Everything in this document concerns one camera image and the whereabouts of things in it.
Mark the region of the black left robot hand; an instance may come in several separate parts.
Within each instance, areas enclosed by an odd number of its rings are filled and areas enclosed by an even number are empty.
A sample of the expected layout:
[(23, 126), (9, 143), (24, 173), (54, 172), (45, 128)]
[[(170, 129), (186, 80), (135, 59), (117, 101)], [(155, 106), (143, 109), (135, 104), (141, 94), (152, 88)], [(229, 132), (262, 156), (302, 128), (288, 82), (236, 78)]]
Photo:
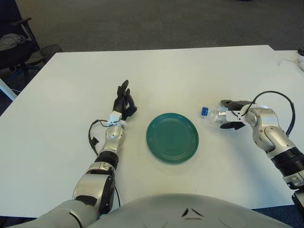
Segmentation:
[(125, 80), (122, 85), (118, 86), (117, 98), (114, 101), (113, 111), (119, 112), (121, 120), (126, 120), (131, 117), (136, 111), (134, 100), (130, 94), (130, 89), (127, 88), (129, 84), (128, 80)]

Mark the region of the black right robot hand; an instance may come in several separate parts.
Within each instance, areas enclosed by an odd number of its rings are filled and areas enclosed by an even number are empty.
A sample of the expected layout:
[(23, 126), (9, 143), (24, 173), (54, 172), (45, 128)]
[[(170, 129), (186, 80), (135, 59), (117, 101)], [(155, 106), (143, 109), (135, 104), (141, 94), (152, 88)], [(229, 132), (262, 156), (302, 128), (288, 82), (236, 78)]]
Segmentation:
[[(219, 107), (219, 110), (222, 112), (225, 111), (240, 111), (243, 106), (251, 104), (250, 101), (232, 101), (232, 100), (221, 100), (222, 106)], [(225, 120), (220, 128), (221, 129), (234, 129), (238, 130), (242, 127), (244, 127), (245, 124), (242, 122), (228, 122)]]

